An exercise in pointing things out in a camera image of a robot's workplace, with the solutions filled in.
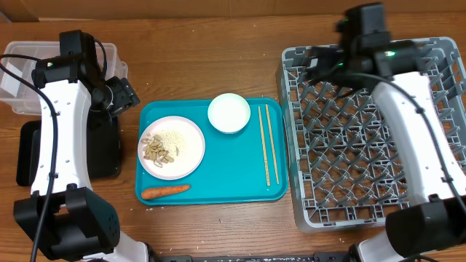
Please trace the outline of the white dinner plate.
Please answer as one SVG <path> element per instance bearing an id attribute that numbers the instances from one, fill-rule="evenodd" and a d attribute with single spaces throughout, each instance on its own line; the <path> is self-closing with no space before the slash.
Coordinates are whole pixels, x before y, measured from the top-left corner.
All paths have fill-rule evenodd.
<path id="1" fill-rule="evenodd" d="M 184 137 L 186 150 L 173 163 L 156 167 L 152 162 L 143 159 L 141 139 L 148 133 L 158 135 L 163 130 L 179 132 Z M 162 180 L 178 180 L 194 172 L 205 154 L 205 139 L 201 129 L 191 120 L 182 116 L 166 116 L 151 123 L 142 133 L 138 141 L 138 159 L 148 174 Z"/>

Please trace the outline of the wooden chopstick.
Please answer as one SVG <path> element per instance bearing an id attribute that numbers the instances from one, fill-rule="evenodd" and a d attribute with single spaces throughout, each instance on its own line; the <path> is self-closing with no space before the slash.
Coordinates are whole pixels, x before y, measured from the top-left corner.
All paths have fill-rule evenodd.
<path id="1" fill-rule="evenodd" d="M 273 159 L 273 164 L 274 164 L 276 183 L 277 185 L 280 185 L 280 179 L 279 179 L 278 169 L 277 169 L 277 158 L 276 158 L 276 153 L 275 153 L 275 142 L 273 139 L 272 123 L 271 123 L 271 117 L 269 113 L 268 104 L 265 105 L 265 109 L 266 109 L 266 117 L 267 117 L 267 124 L 268 124 L 268 130 L 269 130 L 269 138 L 270 138 L 271 149 L 272 149 L 272 159 Z"/>
<path id="2" fill-rule="evenodd" d="M 268 159 L 267 159 L 267 152 L 266 152 L 266 144 L 265 144 L 265 135 L 264 135 L 264 124 L 262 120 L 262 113 L 261 113 L 261 107 L 258 106 L 258 121 L 259 121 L 259 127 L 260 127 L 260 133 L 261 133 L 261 144 L 262 144 L 262 150 L 263 150 L 263 157 L 264 157 L 264 168 L 265 168 L 265 174 L 266 174 L 266 185 L 270 186 L 270 177 L 269 177 L 269 165 L 268 165 Z"/>

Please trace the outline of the white green bowl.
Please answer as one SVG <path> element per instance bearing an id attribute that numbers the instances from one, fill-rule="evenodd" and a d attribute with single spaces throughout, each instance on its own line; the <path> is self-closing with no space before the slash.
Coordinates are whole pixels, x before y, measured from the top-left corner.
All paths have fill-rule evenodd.
<path id="1" fill-rule="evenodd" d="M 250 106 L 242 96 L 224 93 L 210 102 L 208 120 L 219 132 L 235 134 L 249 122 Z"/>

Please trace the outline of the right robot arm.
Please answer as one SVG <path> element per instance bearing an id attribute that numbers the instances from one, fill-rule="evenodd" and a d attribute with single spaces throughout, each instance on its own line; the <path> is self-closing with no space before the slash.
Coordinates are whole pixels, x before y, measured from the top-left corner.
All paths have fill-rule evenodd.
<path id="1" fill-rule="evenodd" d="M 381 3 L 348 9 L 336 30 L 338 46 L 318 49 L 304 82 L 371 93 L 395 142 L 410 202 L 386 217 L 380 234 L 351 246 L 345 260 L 424 260 L 429 252 L 463 245 L 465 174 L 435 111 L 418 46 L 392 40 Z"/>

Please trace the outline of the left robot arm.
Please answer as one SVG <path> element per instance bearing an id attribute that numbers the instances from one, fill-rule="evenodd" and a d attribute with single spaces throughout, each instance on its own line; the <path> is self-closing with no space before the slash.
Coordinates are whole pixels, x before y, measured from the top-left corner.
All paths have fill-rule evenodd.
<path id="1" fill-rule="evenodd" d="M 33 242 L 31 257 L 54 261 L 155 261 L 151 246 L 120 229 L 115 208 L 93 190 L 87 130 L 139 104 L 126 79 L 107 78 L 103 45 L 80 30 L 62 32 L 60 53 L 36 59 L 27 86 L 41 104 L 39 160 L 31 194 L 14 203 L 16 223 Z"/>

